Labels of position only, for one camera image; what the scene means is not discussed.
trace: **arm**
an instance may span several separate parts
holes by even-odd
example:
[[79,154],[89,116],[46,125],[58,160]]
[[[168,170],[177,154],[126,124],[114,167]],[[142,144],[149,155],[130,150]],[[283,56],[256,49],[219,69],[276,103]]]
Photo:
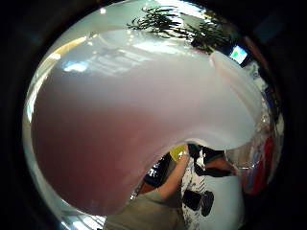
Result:
[[157,188],[162,198],[167,199],[177,190],[181,183],[181,179],[184,176],[185,169],[188,166],[189,160],[189,155],[182,155],[165,183]]

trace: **screen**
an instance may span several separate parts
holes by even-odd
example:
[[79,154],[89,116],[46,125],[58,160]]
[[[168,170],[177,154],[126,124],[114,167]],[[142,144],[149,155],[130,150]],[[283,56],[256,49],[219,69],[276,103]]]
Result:
[[239,64],[241,64],[244,61],[244,59],[248,56],[248,53],[237,45],[233,47],[233,50],[229,56],[235,61],[237,61]]

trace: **green leaves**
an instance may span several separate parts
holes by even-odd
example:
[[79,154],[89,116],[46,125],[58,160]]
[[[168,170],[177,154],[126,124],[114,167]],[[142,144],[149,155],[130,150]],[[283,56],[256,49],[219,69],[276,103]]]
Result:
[[142,12],[145,16],[134,18],[131,24],[127,24],[129,29],[147,31],[163,38],[186,39],[208,54],[233,42],[231,34],[224,30],[225,19],[212,11],[206,11],[204,15],[210,18],[210,22],[200,20],[197,28],[189,24],[181,25],[178,22],[181,19],[180,12],[172,6],[142,8]]

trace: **yellow object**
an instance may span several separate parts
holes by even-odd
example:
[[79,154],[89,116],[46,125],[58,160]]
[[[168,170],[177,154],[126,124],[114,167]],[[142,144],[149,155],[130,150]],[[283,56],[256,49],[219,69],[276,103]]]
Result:
[[178,146],[178,147],[170,150],[170,155],[172,156],[174,161],[178,162],[178,160],[180,158],[179,154],[183,151],[184,151],[184,145],[181,145],[181,146]]

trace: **black device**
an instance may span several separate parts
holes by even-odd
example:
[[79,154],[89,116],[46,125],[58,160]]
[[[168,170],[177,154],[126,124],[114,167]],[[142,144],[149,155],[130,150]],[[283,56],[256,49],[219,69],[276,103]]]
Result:
[[182,202],[193,211],[197,211],[201,206],[201,194],[186,190],[184,191]]

